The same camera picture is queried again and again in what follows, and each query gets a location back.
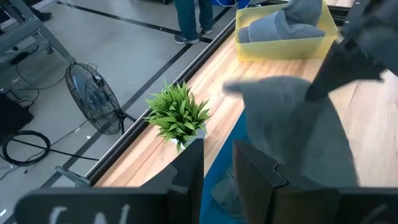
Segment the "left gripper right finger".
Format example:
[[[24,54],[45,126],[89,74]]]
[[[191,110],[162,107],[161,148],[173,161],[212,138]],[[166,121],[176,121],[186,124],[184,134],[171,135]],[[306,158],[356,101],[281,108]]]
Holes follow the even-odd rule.
[[[248,223],[397,224],[396,188],[324,187],[241,140],[233,167]]]

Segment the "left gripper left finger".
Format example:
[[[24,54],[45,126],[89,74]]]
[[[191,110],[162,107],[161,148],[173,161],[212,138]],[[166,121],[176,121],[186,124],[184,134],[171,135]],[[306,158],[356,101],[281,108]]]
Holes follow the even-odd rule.
[[[140,187],[49,188],[16,204],[18,224],[199,223],[203,191],[202,139]]]

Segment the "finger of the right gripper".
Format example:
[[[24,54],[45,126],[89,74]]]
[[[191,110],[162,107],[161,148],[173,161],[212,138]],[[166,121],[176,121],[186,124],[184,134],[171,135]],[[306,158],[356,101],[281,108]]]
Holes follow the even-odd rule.
[[[384,65],[350,41],[334,42],[307,90],[307,101],[326,98],[329,92],[356,80],[380,80]]]

